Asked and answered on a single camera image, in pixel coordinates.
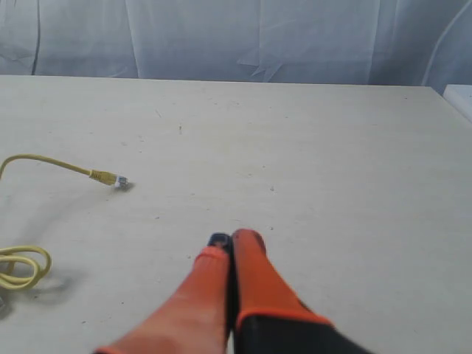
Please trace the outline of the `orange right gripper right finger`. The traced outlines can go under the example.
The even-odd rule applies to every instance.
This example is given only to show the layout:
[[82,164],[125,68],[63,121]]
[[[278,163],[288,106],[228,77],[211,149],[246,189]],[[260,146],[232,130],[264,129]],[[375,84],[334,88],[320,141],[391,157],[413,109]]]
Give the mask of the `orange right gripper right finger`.
[[307,308],[266,255],[260,234],[233,235],[239,311],[236,353],[353,353],[354,343]]

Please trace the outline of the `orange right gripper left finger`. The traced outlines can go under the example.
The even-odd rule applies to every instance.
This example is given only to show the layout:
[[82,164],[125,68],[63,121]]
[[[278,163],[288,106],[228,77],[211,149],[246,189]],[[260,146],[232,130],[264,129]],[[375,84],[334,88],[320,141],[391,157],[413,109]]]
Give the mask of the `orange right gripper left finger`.
[[96,353],[225,353],[232,242],[213,234],[174,294],[146,320]]

